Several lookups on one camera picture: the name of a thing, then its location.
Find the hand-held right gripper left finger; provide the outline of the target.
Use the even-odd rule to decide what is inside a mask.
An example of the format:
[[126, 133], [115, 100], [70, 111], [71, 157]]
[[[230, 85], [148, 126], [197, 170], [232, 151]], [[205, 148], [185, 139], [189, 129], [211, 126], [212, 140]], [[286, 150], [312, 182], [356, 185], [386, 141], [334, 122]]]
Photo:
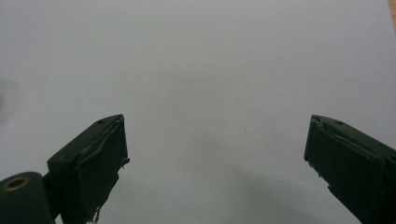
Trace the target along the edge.
[[47, 161], [51, 215], [64, 224], [94, 220], [129, 161], [124, 116], [97, 120]]

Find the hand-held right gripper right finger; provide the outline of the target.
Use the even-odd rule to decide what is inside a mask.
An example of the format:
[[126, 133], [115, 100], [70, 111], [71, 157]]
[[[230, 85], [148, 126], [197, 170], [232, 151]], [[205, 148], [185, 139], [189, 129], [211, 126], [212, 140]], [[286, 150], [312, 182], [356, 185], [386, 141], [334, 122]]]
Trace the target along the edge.
[[343, 121], [311, 117], [304, 160], [362, 224], [396, 224], [396, 150]]

